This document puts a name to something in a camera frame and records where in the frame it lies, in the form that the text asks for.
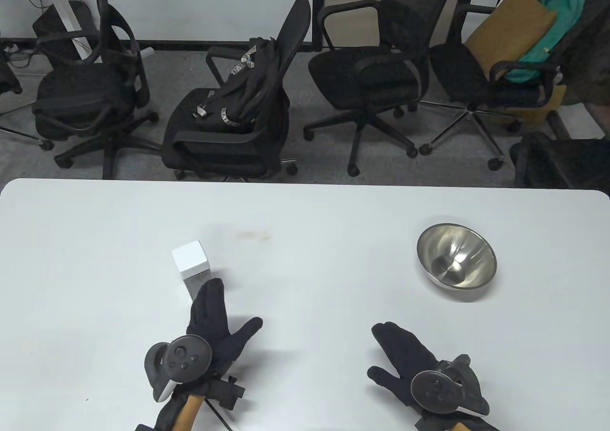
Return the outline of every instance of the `desk leg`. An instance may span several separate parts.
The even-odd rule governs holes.
[[[70,2],[68,0],[51,1],[53,2],[53,5],[57,10],[57,14],[59,14],[59,17],[61,18],[61,21],[65,26],[66,30],[68,32],[80,31],[81,25],[79,24],[78,19],[76,19],[76,15],[74,14],[74,10],[72,10],[72,7],[70,6]],[[84,46],[83,48],[81,47],[81,45],[74,42],[74,46],[76,47],[76,50],[78,51],[78,54],[80,55],[81,59],[86,59],[87,56],[91,54],[91,48],[89,48],[89,43],[87,42],[87,39],[79,38],[74,40],[79,41],[81,45]]]

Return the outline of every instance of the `gray carpet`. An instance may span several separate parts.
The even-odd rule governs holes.
[[[283,157],[298,159],[299,174],[277,175],[273,181],[286,183],[337,183],[367,185],[453,185],[481,187],[511,187],[514,166],[507,159],[504,167],[488,170],[487,161],[492,158],[490,150],[476,132],[474,124],[465,122],[431,156],[410,159],[405,152],[391,143],[385,135],[373,128],[366,128],[358,159],[361,174],[351,178],[346,173],[354,124],[334,126],[316,132],[313,142],[303,140],[302,128],[308,122],[334,114],[334,109],[322,97],[314,85],[307,63],[312,54],[298,54],[284,81],[284,87],[292,102],[290,110],[290,135]],[[205,52],[157,52],[146,59],[146,72],[151,87],[152,102],[147,109],[156,109],[161,115],[159,124],[145,124],[136,131],[139,135],[161,143],[165,124],[181,99],[196,87],[216,86],[205,65]],[[219,63],[226,73],[231,64]],[[35,100],[40,81],[35,73],[48,71],[43,56],[33,59],[30,67],[15,69],[24,93],[12,93],[0,97],[0,112]],[[436,80],[432,80],[426,99],[443,102],[447,99]],[[429,141],[451,120],[455,112],[420,107],[416,113],[406,113],[395,120],[392,113],[383,119],[394,124],[417,146]],[[33,116],[29,109],[11,113],[0,118],[0,124],[35,133]],[[500,147],[508,154],[508,148],[519,141],[519,137],[503,130],[499,124],[490,123],[490,130]],[[524,132],[533,126],[525,126]],[[551,134],[547,126],[544,132]],[[80,139],[72,138],[56,143],[52,152],[43,152],[35,144],[13,135],[0,132],[0,189],[10,180],[32,178],[101,178],[101,152],[75,159],[74,167],[61,170],[55,165],[53,156],[74,146]],[[140,154],[135,150],[122,150],[116,165],[116,178],[124,180],[174,180],[173,172],[166,169],[156,156]]]

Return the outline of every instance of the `green bag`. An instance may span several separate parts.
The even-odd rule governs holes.
[[[545,62],[550,52],[561,41],[561,39],[578,22],[582,15],[584,0],[538,0],[549,10],[557,12],[557,20],[551,26],[547,34],[542,37],[534,48],[519,59],[520,62]],[[506,74],[506,78],[513,83],[529,82],[540,75],[538,71],[526,69],[514,69]]]

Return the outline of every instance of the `brown cushion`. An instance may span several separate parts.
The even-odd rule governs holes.
[[[557,13],[538,0],[504,0],[466,41],[466,47],[489,71],[499,61],[518,61],[555,23]]]

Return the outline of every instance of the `black glove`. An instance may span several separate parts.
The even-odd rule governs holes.
[[[187,334],[203,337],[210,344],[212,362],[200,379],[176,386],[172,398],[159,413],[155,429],[157,431],[172,429],[190,395],[207,396],[209,379],[226,374],[231,363],[238,359],[246,343],[262,326],[263,320],[255,317],[231,334],[224,306],[223,281],[212,278],[205,282],[191,306],[191,320]]]
[[[420,431],[444,431],[462,423],[471,431],[495,430],[481,418],[456,412],[447,415],[433,414],[423,410],[411,394],[411,381],[424,370],[433,370],[438,361],[434,355],[421,344],[419,339],[397,324],[378,323],[372,328],[373,336],[381,345],[392,366],[398,372],[398,378],[387,370],[372,366],[368,369],[368,378],[380,387],[387,388],[406,406],[413,407],[422,414],[422,420],[417,423]]]

